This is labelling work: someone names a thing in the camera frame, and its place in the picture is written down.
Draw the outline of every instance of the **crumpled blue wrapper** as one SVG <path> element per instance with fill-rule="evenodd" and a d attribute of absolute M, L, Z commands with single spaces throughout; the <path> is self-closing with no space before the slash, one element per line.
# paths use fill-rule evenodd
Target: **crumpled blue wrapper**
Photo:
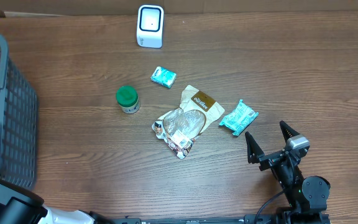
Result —
<path fill-rule="evenodd" d="M 253 122 L 258 114 L 258 112 L 255 112 L 252 108 L 240 100 L 233 112 L 226 115 L 219 125 L 233 130 L 233 135 L 239 136 L 241 132 L 243 132 L 243 130 L 245 130 L 245 128 Z"/>
<path fill-rule="evenodd" d="M 177 79 L 175 72 L 171 72 L 163 67 L 157 67 L 151 76 L 153 82 L 163 85 L 167 88 L 171 88 L 173 82 Z"/>

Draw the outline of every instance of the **wood grain surface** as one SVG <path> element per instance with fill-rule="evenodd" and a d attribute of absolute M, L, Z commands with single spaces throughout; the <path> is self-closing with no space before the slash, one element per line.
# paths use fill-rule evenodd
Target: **wood grain surface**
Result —
<path fill-rule="evenodd" d="M 266 153 L 284 146 L 280 120 L 311 142 L 300 169 L 331 183 L 333 223 L 358 223 L 358 12 L 193 14 L 165 20 L 162 49 L 140 48 L 137 16 L 0 19 L 10 55 L 40 100 L 38 181 L 51 207 L 107 217 L 239 217 L 280 187 L 247 163 L 244 134 L 214 122 L 177 159 L 152 123 L 191 84 L 230 113 L 259 112 L 247 128 Z M 168 90 L 156 66 L 178 74 Z M 141 109 L 124 114 L 132 85 Z M 286 206 L 284 197 L 265 210 Z"/>

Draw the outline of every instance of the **plastic crate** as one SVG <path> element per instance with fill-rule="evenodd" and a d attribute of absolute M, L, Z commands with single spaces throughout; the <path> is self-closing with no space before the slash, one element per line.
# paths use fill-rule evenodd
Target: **plastic crate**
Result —
<path fill-rule="evenodd" d="M 37 95 L 0 35 L 0 178 L 26 189 L 36 180 L 37 121 Z"/>

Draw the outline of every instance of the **teal wrapper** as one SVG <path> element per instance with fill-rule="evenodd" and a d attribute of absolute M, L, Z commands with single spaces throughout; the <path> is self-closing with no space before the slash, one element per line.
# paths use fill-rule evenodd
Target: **teal wrapper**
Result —
<path fill-rule="evenodd" d="M 163 85 L 167 88 L 171 88 L 173 82 L 177 79 L 177 75 L 163 67 L 157 67 L 151 77 L 152 81 Z"/>
<path fill-rule="evenodd" d="M 258 114 L 258 112 L 255 113 L 252 108 L 245 105 L 242 100 L 240 100 L 233 112 L 226 115 L 219 125 L 233 130 L 233 135 L 239 136 L 241 132 L 253 122 Z"/>

